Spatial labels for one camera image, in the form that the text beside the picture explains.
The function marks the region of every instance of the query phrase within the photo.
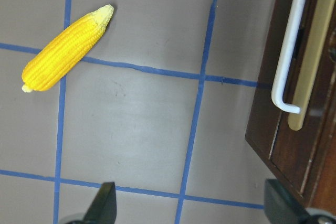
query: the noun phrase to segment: gray tile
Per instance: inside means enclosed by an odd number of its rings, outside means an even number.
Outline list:
[[[106,3],[112,23],[89,56],[156,68],[200,71],[212,0],[72,0],[71,20]]]
[[[85,212],[98,189],[61,185],[60,221],[71,221],[71,216]],[[117,219],[121,223],[174,222],[177,199],[117,191]]]
[[[198,121],[187,194],[263,203],[273,177],[244,140],[254,88],[207,82]]]
[[[62,177],[179,192],[197,84],[80,62],[67,79]]]
[[[181,224],[269,224],[264,211],[244,207],[224,206],[186,200],[183,204]]]
[[[1,223],[53,222],[54,183],[0,175],[0,188]]]
[[[0,0],[0,42],[43,48],[63,30],[65,0]]]
[[[54,176],[59,84],[21,90],[22,70],[34,56],[0,49],[0,169]]]
[[[258,79],[274,0],[218,0],[207,74]]]

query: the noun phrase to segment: metal screw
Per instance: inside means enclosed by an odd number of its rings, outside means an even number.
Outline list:
[[[329,218],[322,216],[318,219],[319,224],[332,224],[332,220]]]

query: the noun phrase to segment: white drawer handle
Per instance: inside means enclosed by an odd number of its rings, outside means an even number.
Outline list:
[[[294,114],[300,113],[300,107],[284,103],[283,92],[285,90],[290,62],[294,51],[305,1],[306,0],[293,0],[292,2],[271,93],[272,101],[275,106],[283,111]]]

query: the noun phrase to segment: ear of corn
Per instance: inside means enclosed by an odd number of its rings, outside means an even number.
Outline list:
[[[53,39],[22,72],[24,92],[55,85],[104,34],[114,8],[106,5],[72,23]]]

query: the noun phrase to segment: brown wooden cabinet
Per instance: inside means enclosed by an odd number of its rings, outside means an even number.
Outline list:
[[[291,103],[316,10],[306,0],[297,46],[287,79],[285,102]],[[302,129],[289,128],[288,113],[271,101],[271,85],[281,51],[291,0],[276,0],[250,113],[246,141],[281,183],[305,207],[336,215],[336,70],[334,6]]]

